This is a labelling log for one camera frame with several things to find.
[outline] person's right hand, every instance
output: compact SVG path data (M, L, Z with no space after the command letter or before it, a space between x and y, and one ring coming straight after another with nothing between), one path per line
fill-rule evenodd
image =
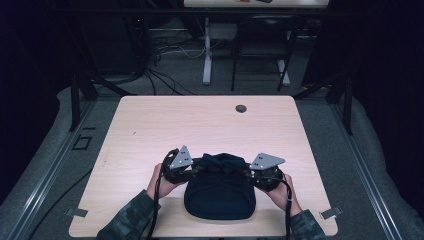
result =
M286 182L289 184L291 191L292 191L292 206L290 209L290 216L294 216L302 211L302 208L300 207L299 202L297 201L296 193L294 191L293 187L293 181L290 175L284 174L286 178ZM265 192L271 200L282 210L286 211L287 207L287 187L285 184L280 183L277 188L275 188L272 191Z

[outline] silver metal plate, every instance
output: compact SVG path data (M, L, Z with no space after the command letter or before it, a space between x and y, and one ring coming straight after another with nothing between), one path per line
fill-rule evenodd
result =
M323 219L335 218L337 215L342 214L343 211L339 207L328 209L327 211L320 212L319 214Z
M87 213L88 213L88 211L87 210L84 210L84 209L69 208L65 212L65 215L70 216L70 217L78 216L78 217L85 218L85 216L87 216Z
M175 156L174 161L172 161L170 169L185 167L191 164L193 164L193 159L191 158L187 147L184 145L181 147L177 156Z
M280 157L271 156L266 153L259 153L255 160L250 165L252 170L265 170L270 167L277 166L278 164L284 163L286 160Z

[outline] black bag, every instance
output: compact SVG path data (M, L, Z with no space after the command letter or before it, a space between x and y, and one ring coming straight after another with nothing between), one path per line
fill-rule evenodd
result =
M249 166L243 158L227 153L204 154L192 168L199 169L184 194L187 211L210 220L249 218L256 207L254 187L248 182Z

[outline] camouflage jacket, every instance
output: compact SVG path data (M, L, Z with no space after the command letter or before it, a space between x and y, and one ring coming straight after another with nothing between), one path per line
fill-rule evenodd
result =
M143 190L97 234L96 239L140 239L153 217L153 200ZM296 240L327 239L322 228L309 210L291 218L293 237Z

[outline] white desk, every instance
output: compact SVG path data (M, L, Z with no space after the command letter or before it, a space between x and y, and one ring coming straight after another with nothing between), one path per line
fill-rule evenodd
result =
M328 5L329 0L273 0L271 3L259 2L256 0L184 0L184 6L190 8L315 8L323 9ZM203 70L203 84L211 83L212 72L212 52L210 45L210 22L205 21L205 66ZM284 62L278 61L280 71L284 69ZM283 80L284 86L290 86L288 74Z
M248 7L248 8L326 8L329 0L273 0L264 3L256 0L184 0L185 7L195 8L228 8L228 7Z
M247 111L235 107L243 104ZM186 145L192 157L230 153L251 163L260 152L285 158L299 202L310 209L327 235L337 233L330 208L294 100L287 96L124 97L115 113L93 172L78 206L73 237L93 237L134 196L146 188L153 167L169 150ZM277 237L285 235L284 212L263 192L249 219L212 221L184 208L186 185L160 200L155 237Z

